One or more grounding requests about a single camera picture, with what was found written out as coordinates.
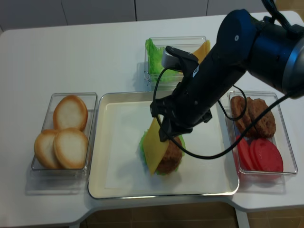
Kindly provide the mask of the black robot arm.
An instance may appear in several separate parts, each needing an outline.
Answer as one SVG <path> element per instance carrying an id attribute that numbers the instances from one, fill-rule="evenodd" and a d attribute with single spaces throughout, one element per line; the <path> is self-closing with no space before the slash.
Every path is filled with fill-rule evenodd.
<path id="1" fill-rule="evenodd" d="M 222 21 L 217 40 L 204 60 L 167 46 L 162 64 L 183 73 L 172 94 L 153 100 L 153 116 L 163 115 L 158 136 L 190 133 L 208 122 L 210 108 L 245 74 L 249 73 L 283 94 L 304 94 L 304 29 L 283 28 L 259 21 L 246 10 L 234 10 Z"/>

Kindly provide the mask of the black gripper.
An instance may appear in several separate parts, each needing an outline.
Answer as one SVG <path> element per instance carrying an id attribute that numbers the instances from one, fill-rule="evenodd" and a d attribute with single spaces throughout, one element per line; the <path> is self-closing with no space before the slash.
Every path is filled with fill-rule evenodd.
<path id="1" fill-rule="evenodd" d="M 238 79 L 238 53 L 213 47 L 194 69 L 183 70 L 184 77 L 172 94 L 153 99 L 150 105 L 161 142 L 191 133 L 193 127 L 207 122 L 210 108 Z"/>

